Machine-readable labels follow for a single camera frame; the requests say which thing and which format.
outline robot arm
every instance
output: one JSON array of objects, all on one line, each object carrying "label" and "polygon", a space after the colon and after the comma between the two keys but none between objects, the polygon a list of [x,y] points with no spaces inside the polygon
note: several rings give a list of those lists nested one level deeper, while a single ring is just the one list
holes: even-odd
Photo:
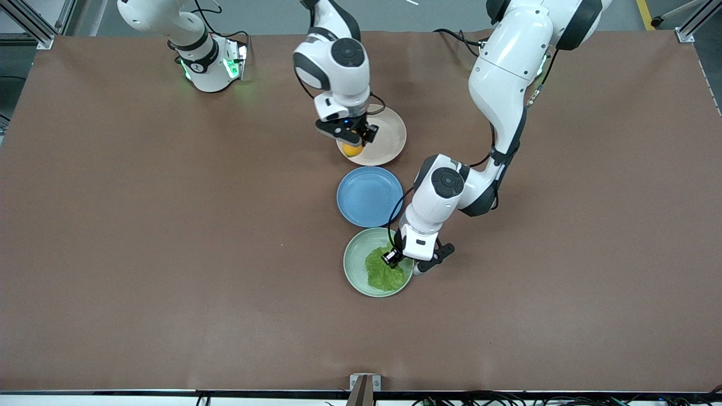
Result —
[{"label": "robot arm", "polygon": [[118,0],[118,11],[134,29],[169,37],[188,80],[203,92],[223,90],[243,74],[246,45],[208,33],[200,17],[181,12],[188,0]]},{"label": "robot arm", "polygon": [[334,0],[302,0],[311,13],[308,36],[293,52],[299,79],[323,92],[313,99],[322,134],[352,146],[372,142],[377,126],[366,121],[370,70],[358,23]]},{"label": "robot arm", "polygon": [[394,249],[384,256],[394,265],[404,256],[424,273],[453,253],[451,244],[434,249],[444,221],[454,210],[469,217],[489,212],[511,164],[526,123],[525,89],[534,81],[547,46],[574,49],[596,29],[611,0],[488,0],[492,23],[500,21],[477,58],[469,93],[497,132],[484,170],[445,155],[422,164],[414,196],[399,221]]}]

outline metal bracket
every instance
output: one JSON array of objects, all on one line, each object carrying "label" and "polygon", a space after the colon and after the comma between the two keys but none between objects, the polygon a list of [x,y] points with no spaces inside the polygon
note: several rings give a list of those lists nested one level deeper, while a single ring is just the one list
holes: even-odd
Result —
[{"label": "metal bracket", "polygon": [[38,46],[35,47],[35,49],[39,51],[48,51],[53,47],[53,43],[55,42],[55,35],[50,36],[50,42],[48,43],[38,43]]},{"label": "metal bracket", "polygon": [[366,376],[367,378],[371,379],[371,387],[373,388],[374,392],[380,392],[381,391],[381,375],[377,373],[354,373],[349,377],[349,391],[352,391],[354,389],[354,385],[356,385],[356,381]]},{"label": "metal bracket", "polygon": [[57,35],[58,30],[45,21],[25,0],[0,0],[0,9],[3,9],[38,42],[38,49],[51,48],[53,35]]},{"label": "metal bracket", "polygon": [[674,33],[677,34],[677,40],[678,40],[680,43],[693,43],[693,42],[695,42],[695,37],[694,37],[694,35],[690,34],[690,35],[688,35],[688,36],[685,37],[685,36],[679,31],[679,27],[675,27],[675,28],[674,28]]},{"label": "metal bracket", "polygon": [[692,34],[722,9],[722,0],[703,0],[702,4],[679,27],[674,29],[680,43],[695,42]]}]

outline lemon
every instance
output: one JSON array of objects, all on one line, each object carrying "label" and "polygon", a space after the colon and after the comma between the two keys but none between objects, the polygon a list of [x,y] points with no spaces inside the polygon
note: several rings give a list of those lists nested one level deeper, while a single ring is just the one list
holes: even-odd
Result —
[{"label": "lemon", "polygon": [[341,151],[343,151],[344,155],[346,155],[347,157],[353,158],[363,151],[363,145],[354,147],[353,145],[348,145],[344,142],[344,144],[341,146]]}]

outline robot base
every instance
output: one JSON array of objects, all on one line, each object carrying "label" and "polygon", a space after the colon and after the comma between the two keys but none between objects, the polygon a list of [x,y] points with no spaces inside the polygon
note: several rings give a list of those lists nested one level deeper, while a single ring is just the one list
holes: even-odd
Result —
[{"label": "robot base", "polygon": [[196,73],[192,66],[183,64],[186,71],[186,78],[193,82],[193,85],[202,92],[219,92],[236,79],[243,79],[243,69],[248,56],[248,45],[235,40],[223,38],[218,35],[211,35],[218,43],[219,53],[205,73]]}]

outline wire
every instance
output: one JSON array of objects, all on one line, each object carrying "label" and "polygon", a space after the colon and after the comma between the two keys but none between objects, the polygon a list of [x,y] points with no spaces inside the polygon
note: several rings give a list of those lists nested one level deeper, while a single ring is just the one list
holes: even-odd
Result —
[{"label": "wire", "polygon": [[201,18],[203,19],[203,22],[206,24],[206,26],[207,26],[208,29],[211,31],[211,33],[214,33],[215,35],[220,35],[216,30],[213,29],[213,27],[212,27],[212,26],[210,25],[210,23],[208,22],[208,19],[206,18],[206,15],[203,13],[203,10],[205,10],[205,9],[201,8],[201,5],[200,5],[200,3],[198,2],[198,0],[193,0],[193,1],[196,2],[196,7],[198,8],[198,13],[200,13]]},{"label": "wire", "polygon": [[308,91],[308,88],[306,87],[306,84],[303,83],[303,81],[301,80],[301,77],[298,76],[298,72],[296,72],[296,69],[293,69],[293,72],[296,73],[296,79],[298,79],[298,82],[301,84],[301,87],[303,87],[304,91],[306,91],[308,97],[313,99],[313,95],[311,94],[311,92]]},{"label": "wire", "polygon": [[391,237],[391,223],[393,223],[393,215],[396,214],[396,209],[399,208],[399,205],[404,201],[404,198],[406,198],[406,196],[408,196],[412,190],[414,190],[414,188],[410,187],[409,190],[404,192],[404,194],[401,196],[399,201],[396,202],[396,206],[393,207],[393,210],[391,210],[391,214],[388,215],[388,223],[386,223],[386,232],[388,233],[388,241],[391,243],[391,246],[394,247],[397,251],[401,251],[401,249],[396,246],[396,243],[393,242],[393,238]]},{"label": "wire", "polygon": [[473,42],[473,41],[467,40],[465,37],[460,36],[459,34],[455,33],[454,31],[452,31],[452,30],[447,30],[447,29],[445,29],[445,28],[439,28],[438,30],[433,30],[433,32],[434,32],[434,33],[445,33],[445,34],[449,34],[449,35],[451,35],[452,37],[456,38],[457,40],[463,41],[463,42],[465,42],[465,43],[467,43],[467,44],[469,44],[469,45],[473,45],[473,46],[479,46],[479,42],[481,42],[481,41],[479,41],[479,42]]},{"label": "wire", "polygon": [[[492,127],[492,148],[493,148],[496,145],[496,129],[494,128],[494,124],[491,124],[491,122],[489,122],[489,125]],[[469,165],[469,167],[475,168],[475,167],[481,165],[482,163],[487,162],[489,160],[490,156],[491,156],[491,154],[487,154],[487,156],[484,157],[484,159],[480,160],[479,162],[477,162],[473,165]]]},{"label": "wire", "polygon": [[371,92],[371,97],[375,98],[379,102],[381,102],[381,108],[379,108],[377,111],[373,111],[371,113],[367,113],[369,116],[373,116],[374,114],[379,114],[380,112],[384,111],[386,109],[386,102],[383,101],[382,98],[378,97],[377,95],[374,95],[373,92]]},{"label": "wire", "polygon": [[223,12],[223,8],[222,8],[222,7],[220,6],[220,4],[218,4],[215,0],[214,0],[213,2],[214,2],[214,3],[216,4],[216,6],[218,7],[218,10],[210,10],[210,9],[201,8],[201,5],[200,5],[200,3],[198,2],[198,0],[193,0],[193,1],[196,3],[196,7],[197,7],[197,8],[196,8],[195,10],[193,10],[192,12],[193,12],[193,13],[197,12],[197,13],[199,13],[199,14],[201,15],[201,18],[203,19],[203,23],[205,23],[205,25],[208,27],[208,30],[209,30],[211,33],[213,33],[213,34],[215,34],[215,35],[220,35],[220,36],[226,37],[226,38],[227,38],[227,37],[232,37],[232,36],[238,35],[238,34],[244,34],[244,35],[245,35],[245,41],[246,41],[246,43],[247,43],[248,45],[251,44],[251,36],[250,36],[246,31],[240,30],[240,31],[236,31],[235,33],[231,33],[231,34],[221,34],[221,33],[219,33],[218,31],[216,31],[216,30],[211,26],[211,23],[208,22],[208,19],[206,18],[206,15],[205,15],[204,12],[209,12],[209,13],[214,13],[214,14],[221,14],[221,13]]},{"label": "wire", "polygon": [[220,4],[216,3],[216,6],[218,6],[218,10],[211,10],[211,9],[195,9],[191,11],[191,13],[199,13],[199,12],[206,12],[206,13],[213,13],[213,14],[221,14],[223,12],[223,8],[220,6]]},{"label": "wire", "polygon": [[466,49],[468,49],[469,52],[471,52],[472,55],[474,55],[474,56],[476,56],[476,57],[478,58],[478,57],[479,57],[479,54],[476,53],[476,52],[474,52],[473,49],[471,49],[471,46],[469,46],[469,42],[466,40],[466,37],[464,37],[464,32],[463,32],[462,30],[459,30],[459,31],[458,31],[458,34],[461,35],[461,40],[464,42],[464,45],[466,46]]},{"label": "wire", "polygon": [[552,55],[552,61],[549,63],[549,68],[547,69],[547,73],[544,75],[544,78],[541,80],[541,84],[544,85],[544,83],[547,81],[547,77],[549,77],[549,72],[552,71],[552,66],[554,66],[554,60],[557,58],[557,53],[559,53],[559,49],[554,50],[554,55]]}]

